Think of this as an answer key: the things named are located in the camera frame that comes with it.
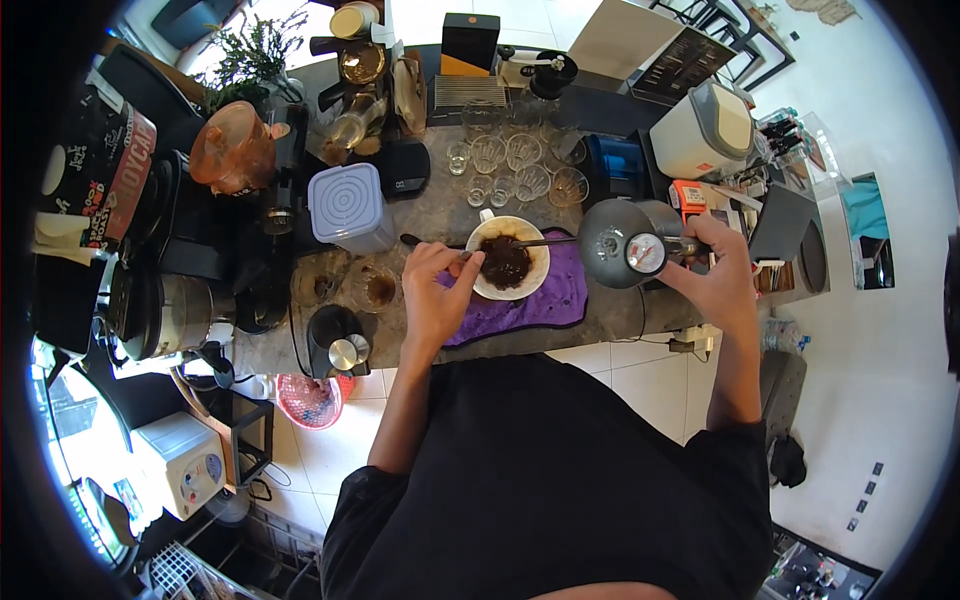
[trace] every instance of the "red basket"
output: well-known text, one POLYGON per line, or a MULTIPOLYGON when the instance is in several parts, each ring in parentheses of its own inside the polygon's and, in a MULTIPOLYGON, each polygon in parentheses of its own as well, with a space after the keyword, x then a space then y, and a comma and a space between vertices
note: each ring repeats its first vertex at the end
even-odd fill
POLYGON ((333 379, 311 379, 299 374, 276 378, 276 405, 304 429, 326 429, 344 409, 340 386, 333 379))

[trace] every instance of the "white wall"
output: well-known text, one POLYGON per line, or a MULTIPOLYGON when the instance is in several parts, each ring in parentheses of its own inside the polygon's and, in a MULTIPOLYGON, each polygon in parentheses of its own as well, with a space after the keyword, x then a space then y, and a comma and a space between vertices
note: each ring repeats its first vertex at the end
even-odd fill
POLYGON ((852 283, 846 221, 820 202, 831 292, 790 304, 812 337, 794 430, 806 481, 771 494, 776 523, 868 566, 886 569, 917 523, 948 448, 957 383, 947 373, 943 277, 957 227, 948 146, 901 48, 865 2, 830 27, 784 2, 774 19, 797 64, 754 92, 755 114, 792 106, 832 131, 841 168, 875 172, 886 207, 897 287, 852 283), (876 493, 863 494, 874 462, 876 493), (854 511, 869 501, 863 515, 854 511), (860 519, 846 530, 852 516, 860 519))

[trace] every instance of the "orange lid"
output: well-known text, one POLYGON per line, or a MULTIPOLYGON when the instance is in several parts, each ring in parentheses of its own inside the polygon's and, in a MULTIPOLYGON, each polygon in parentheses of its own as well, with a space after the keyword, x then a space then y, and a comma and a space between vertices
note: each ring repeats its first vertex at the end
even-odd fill
POLYGON ((236 194, 270 184, 276 147, 249 102, 233 102, 206 122, 190 150, 190 177, 215 194, 236 194))

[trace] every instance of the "black t-shirt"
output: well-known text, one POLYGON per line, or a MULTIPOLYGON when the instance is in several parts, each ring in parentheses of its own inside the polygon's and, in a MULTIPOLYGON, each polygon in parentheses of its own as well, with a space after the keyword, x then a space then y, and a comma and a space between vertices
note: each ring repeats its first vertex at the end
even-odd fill
POLYGON ((645 582, 753 598, 772 559, 763 423, 663 436, 542 355, 435 367, 409 476, 344 480, 324 598, 530 598, 645 582))

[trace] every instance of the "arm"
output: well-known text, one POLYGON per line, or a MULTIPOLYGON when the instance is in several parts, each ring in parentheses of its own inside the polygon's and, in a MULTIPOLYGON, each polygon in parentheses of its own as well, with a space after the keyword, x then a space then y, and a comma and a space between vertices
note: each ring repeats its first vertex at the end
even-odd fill
POLYGON ((407 306, 407 336, 400 347, 400 364, 387 409, 376 430, 367 464, 390 473, 409 473, 426 429, 426 399, 430 365, 443 343, 464 320, 473 282, 484 254, 474 252, 466 263, 460 252, 443 244, 419 244, 403 269, 407 306), (441 271, 457 277, 452 288, 437 282, 441 271))
POLYGON ((760 342, 750 252, 743 235, 709 215, 687 220, 684 235, 710 244, 717 263, 698 275, 667 263, 657 278, 686 296, 724 332, 707 429, 760 420, 760 342))

